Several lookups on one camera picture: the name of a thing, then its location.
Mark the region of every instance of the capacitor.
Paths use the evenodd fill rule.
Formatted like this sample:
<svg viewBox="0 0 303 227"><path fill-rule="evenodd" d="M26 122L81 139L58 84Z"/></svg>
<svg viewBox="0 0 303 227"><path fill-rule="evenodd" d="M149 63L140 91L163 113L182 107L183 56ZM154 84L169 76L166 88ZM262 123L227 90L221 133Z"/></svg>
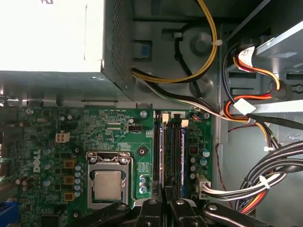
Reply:
<svg viewBox="0 0 303 227"><path fill-rule="evenodd" d="M132 118L128 119L128 123L129 124L134 124L134 118L132 117Z"/></svg>
<svg viewBox="0 0 303 227"><path fill-rule="evenodd" d="M53 161L49 160L43 163L43 169L48 170L54 165Z"/></svg>
<svg viewBox="0 0 303 227"><path fill-rule="evenodd" d="M18 178L17 180L16 180L16 184L17 185L19 185L19 184L21 184L24 180L26 180L28 178L28 176L27 175L23 175L22 177L20 177L20 178Z"/></svg>
<svg viewBox="0 0 303 227"><path fill-rule="evenodd" d="M140 184L145 183L146 182L146 176L145 175L141 175L140 176Z"/></svg>
<svg viewBox="0 0 303 227"><path fill-rule="evenodd" d="M75 170L76 171L80 171L81 168L82 168L83 164L82 163L78 163L76 166L75 166Z"/></svg>
<svg viewBox="0 0 303 227"><path fill-rule="evenodd" d="M75 189L75 191L79 191L81 189L80 184L75 184L74 189Z"/></svg>
<svg viewBox="0 0 303 227"><path fill-rule="evenodd" d="M190 179L194 180L196 178L196 175L195 174L191 174L189 177L190 177Z"/></svg>
<svg viewBox="0 0 303 227"><path fill-rule="evenodd" d="M192 157L192 158L190 159L190 162L191 162L191 163L195 163L195 162L196 162L196 159L195 159L194 157Z"/></svg>
<svg viewBox="0 0 303 227"><path fill-rule="evenodd" d="M195 167L195 166L191 166L191 167L190 167L190 171L191 171L191 172L196 171L196 167Z"/></svg>
<svg viewBox="0 0 303 227"><path fill-rule="evenodd" d="M36 122L37 123L45 123L45 122L47 122L47 119L46 118L37 118Z"/></svg>
<svg viewBox="0 0 303 227"><path fill-rule="evenodd" d="M206 158L205 158L205 157L202 157L202 158L200 159L200 165L205 166L206 164L207 164Z"/></svg>
<svg viewBox="0 0 303 227"><path fill-rule="evenodd" d="M75 172L75 177L81 177L81 172L80 171Z"/></svg>
<svg viewBox="0 0 303 227"><path fill-rule="evenodd" d="M30 185L31 183L34 182L34 180L35 180L35 178L33 176L30 176L29 178L27 178L24 181L22 181L22 185L23 186Z"/></svg>
<svg viewBox="0 0 303 227"><path fill-rule="evenodd" d="M76 179L74 180L74 182L75 182L75 184L80 184L80 183L81 183L81 179L80 179L80 178L76 178Z"/></svg>
<svg viewBox="0 0 303 227"><path fill-rule="evenodd" d="M22 127L22 128L28 128L30 126L32 126L31 122L20 122L19 123L19 127Z"/></svg>
<svg viewBox="0 0 303 227"><path fill-rule="evenodd" d="M42 152L43 152L44 155L50 155L50 154L53 153L53 151L54 151L53 147L47 147L47 148L43 148Z"/></svg>
<svg viewBox="0 0 303 227"><path fill-rule="evenodd" d="M43 180L42 185L44 187L48 187L49 185L51 185L51 183L53 183L53 178L51 176L49 176L48 178Z"/></svg>
<svg viewBox="0 0 303 227"><path fill-rule="evenodd" d="M203 157L209 157L210 156L210 152L207 149L202 149L201 150Z"/></svg>
<svg viewBox="0 0 303 227"><path fill-rule="evenodd" d="M28 192L28 191L30 191L30 190L33 189L33 188L34 188L34 184L32 183L32 184L30 184L30 185L28 185L28 186L22 187L22 191L23 191L23 192Z"/></svg>
<svg viewBox="0 0 303 227"><path fill-rule="evenodd" d="M144 194L144 193L147 192L147 187L146 187L146 184L145 184L145 183L141 184L141 186L140 186L140 188L139 188L139 192L140 192L141 194Z"/></svg>
<svg viewBox="0 0 303 227"><path fill-rule="evenodd" d="M81 191L75 191L75 192L74 192L74 196L75 196L75 197L81 196Z"/></svg>
<svg viewBox="0 0 303 227"><path fill-rule="evenodd" d="M77 117L75 116L75 115L68 115L67 116L67 119L68 120L74 120L74 119L76 119Z"/></svg>

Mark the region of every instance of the white wire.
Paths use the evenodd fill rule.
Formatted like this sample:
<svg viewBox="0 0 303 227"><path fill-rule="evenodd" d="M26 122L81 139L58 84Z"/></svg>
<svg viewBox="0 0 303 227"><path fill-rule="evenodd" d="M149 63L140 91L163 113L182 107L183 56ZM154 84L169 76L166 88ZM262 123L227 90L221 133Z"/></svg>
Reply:
<svg viewBox="0 0 303 227"><path fill-rule="evenodd" d="M267 179L267 182L270 183L273 180L277 179L281 174L274 174L272 175L270 178ZM209 194L227 194L227 193L233 193L233 192L245 192L251 189L255 189L255 188L259 188L261 186L264 186L263 183L259 183L255 186L252 186L250 188L245 188L245 189L241 189L241 190L236 190L236 191L220 191L220 190L214 190L211 188L208 188L207 186L203 185L203 189L205 192L209 193Z"/></svg>
<svg viewBox="0 0 303 227"><path fill-rule="evenodd" d="M270 186L273 186L279 182L281 182L285 177L287 176L287 174L283 174L283 177L281 177L280 179L278 179L276 182L274 182L273 184L270 184ZM252 192L250 194L247 194L247 195L243 195L243 196L238 196L238 197L234 197L234 198L230 198L230 199L221 199L221 198L211 198L212 200L219 200L219 201L232 201L232 200L242 200L242 199L245 199L245 198L249 198L249 197L252 197L256 194L259 194L260 192L266 190L266 187L263 187L255 192Z"/></svg>
<svg viewBox="0 0 303 227"><path fill-rule="evenodd" d="M202 105L200 105L200 104L198 104L198 103L194 103L194 102L187 101L187 100L181 100L181 99L177 99L177 100L178 100L179 102L183 102L183 103L187 103L187 104L196 106L196 107L198 107L198 108L200 108L200 109L202 109L202 110L204 110L204 111L206 111L206 112L208 112L208 113L210 113L210 114L212 114L212 115L214 115L214 116L216 116L216 117L222 118L222 119L224 119L224 120L232 121L232 122L234 121L234 120L232 120L232 119L229 119L229 118L223 117L222 115L219 115L219 114L217 114L217 113L214 113L213 111L211 111L211 110L208 109L207 107L202 106Z"/></svg>
<svg viewBox="0 0 303 227"><path fill-rule="evenodd" d="M175 101L175 102L178 102L178 103L190 104L190 105L193 105L193 106L195 106L195 107L198 107L199 109L204 110L204 111L206 111L206 112L208 112L208 113L210 113L210 114L212 114L212 115L214 115L214 116L216 116L216 117L222 118L222 119L227 120L227 121L234 121L234 120L229 119L229 118L226 118L226 117L224 117L224 116L222 116L222 115L220 115L220 114L217 114L217 113L211 111L210 109L208 109L207 107L205 107L205 106L203 106L203 105L200 105L200 104L198 104L198 103L191 102L191 101L187 101L187 100L183 100L183 99L174 99L174 98L166 97L166 96L160 94L160 93L159 93L158 91L156 91L155 89L153 89L151 86L149 86L149 84L146 83L144 80L142 80L142 79L140 79L140 78L138 78L138 77L136 77L136 78L139 79L139 80L140 80L142 83L144 83L146 86L148 86L150 90L152 90L156 95L160 96L161 98L168 99L168 100L171 100L171 101Z"/></svg>

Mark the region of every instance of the motherboard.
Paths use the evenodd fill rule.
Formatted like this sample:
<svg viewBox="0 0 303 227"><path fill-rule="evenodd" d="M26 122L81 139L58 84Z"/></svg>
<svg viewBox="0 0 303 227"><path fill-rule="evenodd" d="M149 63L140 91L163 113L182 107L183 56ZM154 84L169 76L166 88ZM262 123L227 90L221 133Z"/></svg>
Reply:
<svg viewBox="0 0 303 227"><path fill-rule="evenodd" d="M153 181L203 199L199 177L211 180L211 119L200 112L5 107L0 118L0 183L17 186L8 201L23 227L132 207L151 197Z"/></svg>

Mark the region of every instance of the cpu socket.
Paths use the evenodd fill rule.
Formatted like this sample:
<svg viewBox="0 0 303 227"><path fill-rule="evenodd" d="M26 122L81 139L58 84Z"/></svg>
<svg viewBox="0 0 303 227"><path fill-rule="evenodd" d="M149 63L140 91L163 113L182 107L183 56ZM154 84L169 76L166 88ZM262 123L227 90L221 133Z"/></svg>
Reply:
<svg viewBox="0 0 303 227"><path fill-rule="evenodd" d="M133 198L133 163L130 153L88 152L89 209L99 210L114 202L129 203L129 184Z"/></svg>

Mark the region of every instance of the dell logo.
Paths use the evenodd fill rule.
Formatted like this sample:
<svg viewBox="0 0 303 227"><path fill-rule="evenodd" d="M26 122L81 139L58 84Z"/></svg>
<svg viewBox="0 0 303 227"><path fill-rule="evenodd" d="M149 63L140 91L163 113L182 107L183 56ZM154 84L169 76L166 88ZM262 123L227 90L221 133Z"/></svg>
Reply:
<svg viewBox="0 0 303 227"><path fill-rule="evenodd" d="M33 172L34 173L39 173L40 172L40 153L41 153L41 150L38 150L38 151L34 151L34 170Z"/></svg>
<svg viewBox="0 0 303 227"><path fill-rule="evenodd" d="M53 4L53 0L41 0L41 3L46 3L46 4Z"/></svg>

